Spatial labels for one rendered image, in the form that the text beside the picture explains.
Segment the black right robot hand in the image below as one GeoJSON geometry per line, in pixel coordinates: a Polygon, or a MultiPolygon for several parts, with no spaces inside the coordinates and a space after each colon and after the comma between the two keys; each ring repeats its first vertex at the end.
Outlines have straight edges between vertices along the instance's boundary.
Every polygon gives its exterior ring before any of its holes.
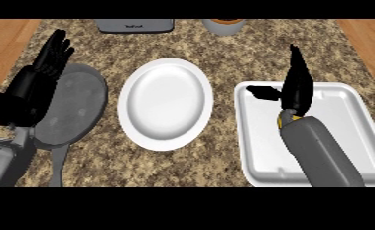
{"type": "Polygon", "coordinates": [[[313,79],[298,47],[289,45],[289,51],[289,69],[281,90],[276,90],[270,86],[254,85],[250,85],[247,90],[254,94],[257,99],[281,100],[281,109],[294,110],[294,115],[301,117],[312,105],[313,79]]]}

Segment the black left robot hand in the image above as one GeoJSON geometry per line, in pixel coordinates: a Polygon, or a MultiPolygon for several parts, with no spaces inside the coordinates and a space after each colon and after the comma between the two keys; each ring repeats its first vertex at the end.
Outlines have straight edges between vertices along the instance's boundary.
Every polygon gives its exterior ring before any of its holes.
{"type": "Polygon", "coordinates": [[[74,51],[66,31],[58,29],[0,93],[0,126],[34,127],[41,121],[74,51]]]}

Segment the yellow lemon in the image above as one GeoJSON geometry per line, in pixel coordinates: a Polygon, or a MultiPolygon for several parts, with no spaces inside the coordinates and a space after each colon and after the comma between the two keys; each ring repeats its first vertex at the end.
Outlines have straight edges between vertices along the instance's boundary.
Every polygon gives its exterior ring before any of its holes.
{"type": "Polygon", "coordinates": [[[286,125],[289,122],[298,120],[300,117],[295,116],[295,115],[291,115],[291,116],[279,116],[278,118],[278,125],[279,125],[279,128],[282,128],[284,125],[286,125]]]}

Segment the white rectangular tray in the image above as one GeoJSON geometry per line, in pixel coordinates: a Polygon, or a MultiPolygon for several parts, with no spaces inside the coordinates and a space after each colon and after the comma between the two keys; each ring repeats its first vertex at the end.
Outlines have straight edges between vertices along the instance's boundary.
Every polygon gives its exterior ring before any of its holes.
{"type": "MultiPolygon", "coordinates": [[[[251,85],[282,87],[276,81],[245,81],[235,88],[244,175],[255,187],[307,187],[309,181],[279,135],[282,104],[258,99],[248,91],[251,85]]],[[[365,185],[375,187],[375,121],[353,87],[340,82],[316,83],[307,114],[326,125],[365,185]]]]}

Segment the white oval plate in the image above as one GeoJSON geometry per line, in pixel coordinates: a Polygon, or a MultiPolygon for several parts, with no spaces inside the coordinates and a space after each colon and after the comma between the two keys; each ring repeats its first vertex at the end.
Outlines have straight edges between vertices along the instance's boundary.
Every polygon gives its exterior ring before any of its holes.
{"type": "Polygon", "coordinates": [[[176,57],[145,64],[118,95],[117,115],[128,139],[151,151],[171,151],[202,133],[214,106],[208,77],[176,57]]]}

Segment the grey frying pan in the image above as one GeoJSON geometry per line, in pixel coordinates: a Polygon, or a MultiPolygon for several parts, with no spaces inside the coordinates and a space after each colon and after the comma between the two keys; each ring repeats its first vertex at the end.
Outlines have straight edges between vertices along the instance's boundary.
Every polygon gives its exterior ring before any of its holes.
{"type": "Polygon", "coordinates": [[[62,169],[71,144],[95,128],[108,102],[108,87],[97,70],[86,64],[66,66],[47,114],[35,126],[34,145],[52,152],[49,187],[62,187],[62,169]]]}

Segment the grey round container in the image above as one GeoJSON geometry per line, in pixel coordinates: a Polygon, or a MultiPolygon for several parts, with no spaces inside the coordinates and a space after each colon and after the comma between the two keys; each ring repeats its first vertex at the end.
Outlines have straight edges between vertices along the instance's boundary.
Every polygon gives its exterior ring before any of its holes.
{"type": "Polygon", "coordinates": [[[245,20],[204,19],[202,23],[211,33],[217,34],[219,36],[232,36],[242,30],[245,20]]]}

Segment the grey appliance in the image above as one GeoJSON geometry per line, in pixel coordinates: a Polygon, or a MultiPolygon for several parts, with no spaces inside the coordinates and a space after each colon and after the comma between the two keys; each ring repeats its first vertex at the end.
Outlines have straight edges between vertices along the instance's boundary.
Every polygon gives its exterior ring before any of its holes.
{"type": "Polygon", "coordinates": [[[152,34],[173,31],[173,19],[95,19],[99,30],[109,34],[152,34]]]}

